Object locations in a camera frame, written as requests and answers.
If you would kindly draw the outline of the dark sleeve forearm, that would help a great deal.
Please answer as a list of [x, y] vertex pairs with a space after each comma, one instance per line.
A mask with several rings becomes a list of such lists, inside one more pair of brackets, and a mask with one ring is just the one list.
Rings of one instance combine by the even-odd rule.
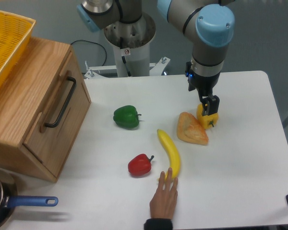
[[173, 224], [168, 218], [150, 218], [144, 223], [144, 230], [173, 230]]

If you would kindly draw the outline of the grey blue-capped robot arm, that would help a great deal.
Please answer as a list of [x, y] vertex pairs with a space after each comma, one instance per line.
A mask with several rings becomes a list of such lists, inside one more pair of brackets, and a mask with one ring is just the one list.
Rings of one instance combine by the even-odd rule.
[[[218, 112], [219, 98], [213, 95], [230, 44], [235, 17], [226, 0], [160, 0], [157, 8], [165, 20], [193, 44], [185, 75], [189, 91], [197, 90], [202, 115]], [[130, 65], [135, 52], [145, 57], [144, 48], [156, 34], [154, 20], [142, 10], [140, 0], [83, 0], [77, 11], [86, 27], [103, 30], [117, 52], [120, 76], [137, 76]]]

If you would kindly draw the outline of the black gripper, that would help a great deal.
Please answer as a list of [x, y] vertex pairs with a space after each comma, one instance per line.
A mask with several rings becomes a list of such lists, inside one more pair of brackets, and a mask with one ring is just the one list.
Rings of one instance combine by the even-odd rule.
[[219, 75], [220, 72], [208, 76], [198, 74], [192, 69], [190, 61], [186, 63], [185, 76], [188, 78], [188, 91], [198, 91], [201, 103], [198, 105], [198, 113], [201, 115], [213, 115], [218, 112], [219, 97], [213, 95], [213, 87], [218, 82]]

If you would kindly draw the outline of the bare human hand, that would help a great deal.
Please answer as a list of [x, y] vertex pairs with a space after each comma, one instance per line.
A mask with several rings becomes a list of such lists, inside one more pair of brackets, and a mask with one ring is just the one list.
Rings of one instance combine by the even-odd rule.
[[150, 217], [153, 219], [172, 219], [178, 199], [178, 178], [172, 178], [173, 170], [168, 168], [167, 176], [162, 171], [156, 192], [149, 203]]

